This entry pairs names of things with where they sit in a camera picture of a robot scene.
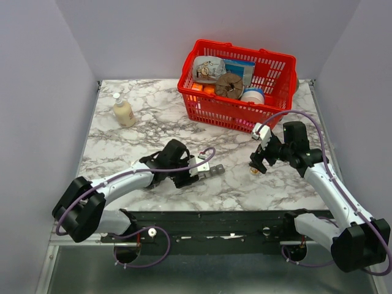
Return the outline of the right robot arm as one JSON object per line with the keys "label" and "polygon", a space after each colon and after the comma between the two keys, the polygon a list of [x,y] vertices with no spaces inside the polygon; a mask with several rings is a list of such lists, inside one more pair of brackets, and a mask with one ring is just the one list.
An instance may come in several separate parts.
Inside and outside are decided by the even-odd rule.
{"label": "right robot arm", "polygon": [[284,141],[260,123],[251,135],[260,144],[251,154],[249,165],[266,173],[264,161],[269,165],[277,161],[289,163],[315,189],[334,218],[334,222],[323,220],[305,209],[289,213],[288,221],[282,224],[282,234],[287,239],[310,237],[331,253],[333,262],[345,273],[386,260],[391,231],[388,222],[374,219],[363,209],[336,177],[323,151],[309,146],[304,123],[285,123]]}

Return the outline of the grey weekly pill organizer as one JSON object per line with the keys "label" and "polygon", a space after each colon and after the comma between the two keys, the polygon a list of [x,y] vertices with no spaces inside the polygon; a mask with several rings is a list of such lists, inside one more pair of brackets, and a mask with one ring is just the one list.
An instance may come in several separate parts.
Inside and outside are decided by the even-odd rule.
{"label": "grey weekly pill organizer", "polygon": [[200,179],[212,178],[220,176],[225,173],[225,168],[222,164],[210,167],[208,171],[203,171],[199,174]]}

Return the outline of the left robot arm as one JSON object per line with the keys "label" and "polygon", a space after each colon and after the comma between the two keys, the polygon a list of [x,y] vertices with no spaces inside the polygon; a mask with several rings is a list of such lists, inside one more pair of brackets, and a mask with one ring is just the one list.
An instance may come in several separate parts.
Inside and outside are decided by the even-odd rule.
{"label": "left robot arm", "polygon": [[205,155],[193,156],[184,144],[172,139],[163,150],[112,176],[75,178],[52,210],[57,234],[69,235],[76,243],[94,233],[115,234],[123,242],[131,241],[136,228],[130,214],[124,209],[110,211],[107,206],[132,191],[152,189],[166,178],[178,189],[193,184],[209,168]]}

